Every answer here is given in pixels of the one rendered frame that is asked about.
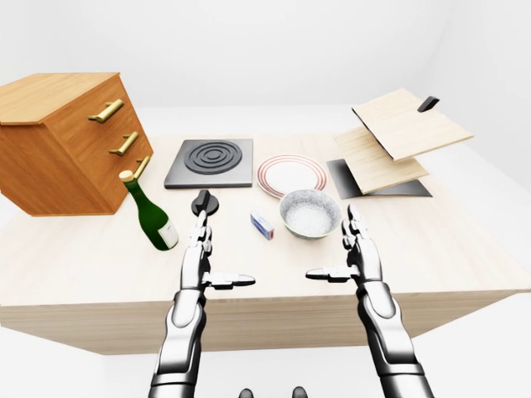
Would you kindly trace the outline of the green glass wine bottle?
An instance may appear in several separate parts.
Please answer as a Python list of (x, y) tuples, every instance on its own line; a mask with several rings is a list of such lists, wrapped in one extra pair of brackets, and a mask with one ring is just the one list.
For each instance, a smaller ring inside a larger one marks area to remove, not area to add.
[(120, 172), (119, 179), (136, 203), (144, 234), (157, 250), (171, 250), (178, 243), (178, 233), (167, 213), (148, 199), (132, 171)]

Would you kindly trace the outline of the flat dark stove plate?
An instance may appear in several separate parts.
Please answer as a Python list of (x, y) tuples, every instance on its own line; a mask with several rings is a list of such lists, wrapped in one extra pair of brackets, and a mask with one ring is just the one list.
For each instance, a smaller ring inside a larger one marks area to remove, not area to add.
[(163, 184), (167, 189), (251, 187), (253, 140), (187, 139)]

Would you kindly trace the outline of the wooden cabinet drawer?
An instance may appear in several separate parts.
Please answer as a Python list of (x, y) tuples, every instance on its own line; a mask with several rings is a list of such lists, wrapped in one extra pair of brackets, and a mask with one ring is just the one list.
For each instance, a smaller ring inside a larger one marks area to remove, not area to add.
[(105, 108), (107, 102), (113, 102), (117, 99), (124, 102), (129, 101), (129, 96), (121, 79), (116, 75), (47, 117), (46, 126), (56, 135), (59, 142), (74, 155), (72, 150), (68, 148), (67, 141), (82, 130), (82, 125), (89, 115), (98, 114)]
[(119, 173), (134, 170), (153, 153), (131, 103), (125, 101), (105, 122), (87, 119), (68, 141), (90, 180), (103, 188), (120, 184)]
[[(124, 156), (109, 153), (110, 149), (118, 148), (123, 142), (123, 136), (133, 131), (139, 133), (139, 137)], [(136, 126), (126, 133), (111, 133), (87, 149), (87, 162), (90, 177), (102, 194), (108, 211), (104, 214), (114, 214), (124, 200), (127, 189), (119, 179), (119, 173), (124, 170), (134, 172), (137, 167), (136, 160), (145, 156), (153, 156), (153, 149), (142, 128)]]

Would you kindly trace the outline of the white plate with red rings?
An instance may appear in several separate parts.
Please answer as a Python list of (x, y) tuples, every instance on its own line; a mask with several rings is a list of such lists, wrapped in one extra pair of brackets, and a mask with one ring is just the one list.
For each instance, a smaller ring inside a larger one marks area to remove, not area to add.
[(267, 158), (258, 167), (256, 179), (266, 193), (276, 198), (301, 189), (322, 191), (328, 182), (326, 171), (319, 163), (297, 154)]

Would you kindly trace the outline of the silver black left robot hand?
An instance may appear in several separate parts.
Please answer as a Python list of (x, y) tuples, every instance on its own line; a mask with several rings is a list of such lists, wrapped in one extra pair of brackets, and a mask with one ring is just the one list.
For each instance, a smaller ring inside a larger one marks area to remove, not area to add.
[(255, 284), (255, 278), (250, 275), (212, 271), (209, 262), (212, 254), (212, 228), (207, 224), (207, 218), (205, 210), (197, 216), (183, 257), (180, 289), (204, 290), (211, 287), (229, 290)]

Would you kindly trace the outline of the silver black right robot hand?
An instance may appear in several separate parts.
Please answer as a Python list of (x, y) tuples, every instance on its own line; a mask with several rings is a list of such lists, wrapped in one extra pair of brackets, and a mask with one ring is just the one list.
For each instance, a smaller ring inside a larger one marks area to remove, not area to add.
[(380, 255), (374, 240), (368, 234), (367, 225), (353, 204), (348, 205), (348, 218), (341, 223), (342, 244), (348, 252), (345, 265), (311, 269), (305, 277), (326, 280), (328, 283), (345, 283), (353, 279), (357, 285), (382, 282)]

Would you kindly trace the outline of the blue white cream cheese box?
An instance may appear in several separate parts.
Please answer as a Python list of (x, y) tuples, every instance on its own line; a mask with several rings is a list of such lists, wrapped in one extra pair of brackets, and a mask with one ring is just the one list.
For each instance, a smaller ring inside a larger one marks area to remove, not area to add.
[(250, 212), (251, 224), (267, 239), (272, 240), (274, 237), (275, 228), (256, 211)]

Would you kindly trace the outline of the wooden cabinet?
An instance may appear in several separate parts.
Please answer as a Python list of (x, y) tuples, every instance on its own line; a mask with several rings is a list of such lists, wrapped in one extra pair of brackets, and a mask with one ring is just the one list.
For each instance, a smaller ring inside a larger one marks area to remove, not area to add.
[(109, 210), (47, 117), (117, 72), (37, 73), (0, 86), (0, 192), (31, 216)]

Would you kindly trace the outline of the round black stove knob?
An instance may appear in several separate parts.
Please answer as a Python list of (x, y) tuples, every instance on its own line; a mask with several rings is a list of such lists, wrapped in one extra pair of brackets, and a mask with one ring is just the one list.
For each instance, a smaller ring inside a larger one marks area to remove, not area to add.
[(211, 216), (218, 211), (219, 201), (209, 190), (202, 189), (198, 196), (192, 201), (191, 209), (195, 216), (199, 216), (202, 211), (204, 211), (207, 216)]

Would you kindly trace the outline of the wooden board rack black base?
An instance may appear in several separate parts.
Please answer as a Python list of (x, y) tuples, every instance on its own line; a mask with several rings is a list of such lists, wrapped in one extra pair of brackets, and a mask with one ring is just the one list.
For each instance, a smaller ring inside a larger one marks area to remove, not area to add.
[(352, 107), (360, 125), (334, 137), (342, 157), (327, 162), (341, 198), (431, 196), (420, 181), (428, 171), (416, 156), (474, 134), (436, 106), (418, 113), (424, 100), (401, 88)]

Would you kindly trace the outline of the patterned grey white bowl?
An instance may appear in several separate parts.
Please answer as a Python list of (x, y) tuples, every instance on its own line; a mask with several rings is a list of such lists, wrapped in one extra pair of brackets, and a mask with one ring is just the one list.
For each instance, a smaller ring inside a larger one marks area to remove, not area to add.
[(328, 194), (301, 189), (286, 193), (279, 211), (286, 229), (305, 240), (318, 240), (330, 235), (341, 221), (339, 204)]

